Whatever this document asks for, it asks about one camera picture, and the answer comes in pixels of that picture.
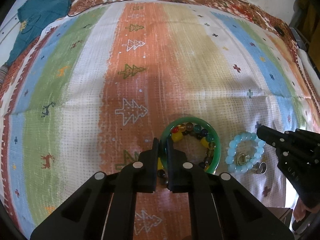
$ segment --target teal cloth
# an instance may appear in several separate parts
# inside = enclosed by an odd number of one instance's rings
[[[27,0],[18,9],[20,22],[26,27],[19,32],[6,64],[10,66],[42,30],[56,19],[67,15],[71,0]]]

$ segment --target orange reindeer print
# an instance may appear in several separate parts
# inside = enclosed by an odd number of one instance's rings
[[[41,156],[42,160],[45,160],[45,164],[42,163],[43,167],[41,169],[50,169],[50,159],[54,162],[54,157],[49,153],[47,156]]]

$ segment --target red cross print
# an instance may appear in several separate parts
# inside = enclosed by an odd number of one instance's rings
[[[238,73],[240,73],[241,68],[239,68],[236,64],[233,66],[233,68],[234,68],[236,71],[238,71]]]
[[[268,188],[268,186],[264,187],[264,191],[262,192],[262,195],[264,197],[268,196],[268,193],[271,191],[271,188]]]

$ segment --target blue stripe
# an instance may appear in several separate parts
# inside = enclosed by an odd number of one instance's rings
[[[28,196],[26,193],[26,186],[28,185],[25,184],[23,172],[23,127],[25,121],[23,112],[25,112],[28,108],[32,107],[29,105],[30,99],[34,92],[36,84],[41,78],[42,71],[47,62],[47,59],[56,48],[59,39],[65,34],[65,32],[70,28],[70,26],[73,25],[75,20],[76,18],[73,18],[70,21],[59,26],[51,34],[51,37],[46,42],[45,46],[40,49],[38,56],[35,59],[35,62],[33,63],[32,67],[30,68],[25,82],[21,87],[21,90],[19,91],[16,104],[14,106],[12,114],[9,117],[10,134],[8,141],[8,157],[10,187],[12,192],[15,192],[16,189],[19,192],[19,197],[17,196],[17,194],[14,193],[12,199],[16,207],[18,221],[20,223],[23,234],[27,239],[30,239],[31,233],[35,229],[35,224],[28,206]]]
[[[288,87],[286,86],[286,81],[279,72],[278,68],[259,47],[257,41],[252,39],[251,36],[242,28],[241,25],[239,25],[239,23],[234,18],[216,12],[211,13],[215,15],[215,17],[220,19],[223,24],[229,28],[232,34],[242,43],[245,49],[252,56],[253,60],[256,62],[264,79],[266,80],[270,92],[276,96],[284,130],[290,130],[291,127],[298,127],[297,115],[294,111],[292,102],[292,95]],[[288,122],[288,116],[291,117],[291,122]]]

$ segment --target green bangle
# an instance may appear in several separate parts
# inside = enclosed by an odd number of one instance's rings
[[[211,173],[213,174],[214,171],[216,170],[219,161],[220,161],[220,157],[221,157],[221,144],[220,144],[220,140],[218,137],[218,134],[216,133],[216,131],[213,129],[213,127],[208,124],[206,121],[197,118],[197,117],[182,117],[179,118],[175,121],[173,121],[172,123],[170,123],[164,130],[164,132],[161,135],[160,138],[160,146],[161,146],[161,151],[160,151],[160,160],[161,163],[163,165],[163,167],[165,169],[167,169],[167,149],[166,149],[166,141],[167,138],[169,137],[171,130],[178,126],[179,124],[182,123],[186,123],[186,122],[191,122],[191,123],[196,123],[201,125],[201,127],[205,128],[208,130],[208,132],[210,134],[212,134],[214,136],[214,140],[213,142],[216,144],[215,150],[214,150],[214,156],[213,156],[213,160],[209,166],[209,168],[206,170],[207,173]]]

